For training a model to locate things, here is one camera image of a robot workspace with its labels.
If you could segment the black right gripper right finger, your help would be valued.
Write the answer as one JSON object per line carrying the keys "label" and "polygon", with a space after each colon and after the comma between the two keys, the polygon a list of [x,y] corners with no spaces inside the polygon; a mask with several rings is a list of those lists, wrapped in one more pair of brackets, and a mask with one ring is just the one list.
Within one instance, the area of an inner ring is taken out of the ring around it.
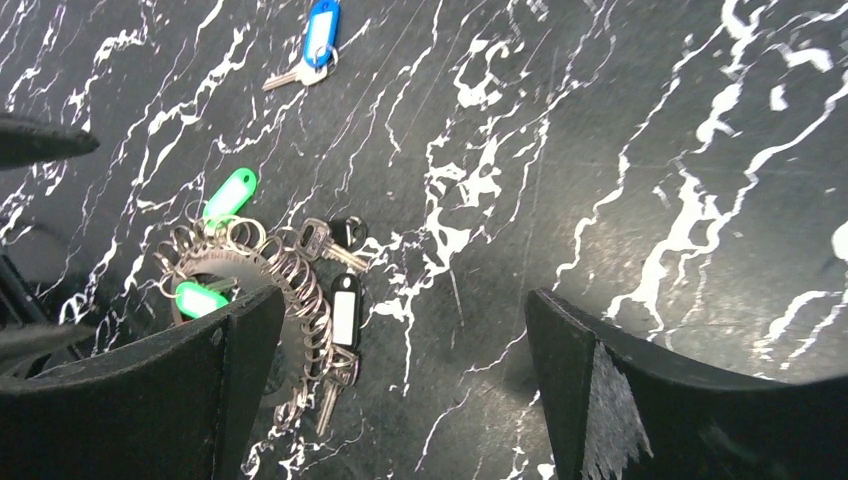
{"label": "black right gripper right finger", "polygon": [[525,323],[562,479],[843,479],[847,380],[787,384],[717,368],[552,291]]}

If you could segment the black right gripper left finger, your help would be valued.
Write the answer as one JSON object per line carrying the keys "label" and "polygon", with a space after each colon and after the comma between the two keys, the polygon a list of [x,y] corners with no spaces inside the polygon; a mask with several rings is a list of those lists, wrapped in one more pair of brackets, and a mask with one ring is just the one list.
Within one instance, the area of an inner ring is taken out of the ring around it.
{"label": "black right gripper left finger", "polygon": [[108,353],[3,379],[2,477],[237,477],[285,307],[266,286]]}

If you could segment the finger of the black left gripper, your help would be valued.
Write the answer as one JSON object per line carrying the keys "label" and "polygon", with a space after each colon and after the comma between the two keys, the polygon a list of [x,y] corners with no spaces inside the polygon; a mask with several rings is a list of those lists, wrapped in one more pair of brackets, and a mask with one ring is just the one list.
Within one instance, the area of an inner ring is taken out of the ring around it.
{"label": "finger of the black left gripper", "polygon": [[1,114],[2,170],[79,157],[99,146],[99,140],[82,129],[14,113]]}
{"label": "finger of the black left gripper", "polygon": [[20,275],[7,252],[1,253],[1,375],[31,378],[62,350],[74,355],[76,345],[95,329],[60,323],[48,317],[41,300]]}

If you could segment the key with green tag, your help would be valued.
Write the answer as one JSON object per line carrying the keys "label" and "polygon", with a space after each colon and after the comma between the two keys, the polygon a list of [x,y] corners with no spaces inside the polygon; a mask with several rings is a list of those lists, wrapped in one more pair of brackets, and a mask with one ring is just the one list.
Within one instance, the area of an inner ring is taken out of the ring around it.
{"label": "key with green tag", "polygon": [[230,299],[225,295],[238,284],[235,278],[225,278],[208,284],[187,280],[175,288],[174,300],[178,311],[191,319],[197,319],[227,306]]}
{"label": "key with green tag", "polygon": [[204,226],[214,228],[233,220],[254,195],[258,184],[256,173],[247,167],[236,169],[207,201],[202,212]]}

